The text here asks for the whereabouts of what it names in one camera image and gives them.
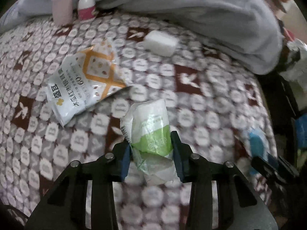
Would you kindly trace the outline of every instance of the screw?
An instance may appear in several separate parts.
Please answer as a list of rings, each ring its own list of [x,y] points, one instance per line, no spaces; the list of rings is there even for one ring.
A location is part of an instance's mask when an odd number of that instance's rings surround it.
[[[113,153],[107,153],[105,154],[104,156],[106,159],[112,159],[114,157],[114,154]]]
[[[73,168],[77,167],[78,165],[79,165],[79,162],[77,160],[74,160],[70,163],[70,166]]]
[[[191,158],[192,159],[199,159],[199,155],[197,153],[192,153]]]
[[[225,165],[226,165],[226,167],[228,167],[228,168],[233,168],[233,167],[234,167],[234,163],[231,162],[231,161],[225,162]]]

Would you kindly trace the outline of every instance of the pink bottle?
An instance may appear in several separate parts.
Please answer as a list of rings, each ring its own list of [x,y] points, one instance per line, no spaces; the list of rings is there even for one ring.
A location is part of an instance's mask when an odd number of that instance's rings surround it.
[[[52,15],[56,26],[73,22],[73,0],[52,0]]]

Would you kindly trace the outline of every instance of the white plastic bag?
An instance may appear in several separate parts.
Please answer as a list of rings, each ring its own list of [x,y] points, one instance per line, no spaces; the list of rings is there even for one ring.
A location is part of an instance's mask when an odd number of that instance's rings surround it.
[[[47,80],[47,100],[64,127],[105,97],[131,84],[118,66],[116,49],[110,40],[71,56]]]
[[[147,184],[173,181],[176,173],[165,100],[133,104],[120,119],[120,127]]]
[[[288,47],[289,49],[299,48],[300,60],[287,71],[281,72],[280,75],[286,81],[297,82],[307,92],[307,45],[299,39],[295,39],[294,42],[288,43]]]

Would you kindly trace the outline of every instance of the bed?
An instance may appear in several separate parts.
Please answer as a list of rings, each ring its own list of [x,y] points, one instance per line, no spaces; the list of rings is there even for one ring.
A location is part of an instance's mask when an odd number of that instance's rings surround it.
[[[179,38],[173,56],[144,50],[142,41],[151,30]],[[134,85],[62,128],[47,104],[46,80],[66,55],[105,37],[114,41],[120,68]],[[209,161],[247,161],[249,127],[260,127],[267,136],[268,151],[277,155],[254,74],[169,21],[105,10],[92,22],[75,21],[59,28],[51,17],[38,17],[1,35],[0,57],[0,199],[27,216],[71,161],[94,161],[123,140],[120,117],[136,102],[164,98],[171,130],[177,130],[182,142]],[[256,176],[251,182],[268,202],[265,180]],[[146,186],[132,163],[125,182],[114,183],[113,188],[120,229],[182,229],[185,225],[190,184],[175,180]],[[216,227],[216,193],[213,199]],[[90,202],[89,190],[87,226]]]

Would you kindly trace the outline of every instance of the gray blanket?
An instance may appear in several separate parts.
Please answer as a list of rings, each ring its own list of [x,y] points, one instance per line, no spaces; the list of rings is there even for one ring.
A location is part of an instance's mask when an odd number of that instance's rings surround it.
[[[101,8],[153,14],[193,30],[199,40],[229,54],[256,74],[277,64],[278,23],[263,0],[96,0]],[[19,0],[0,20],[2,30],[28,17],[51,14],[51,0]]]

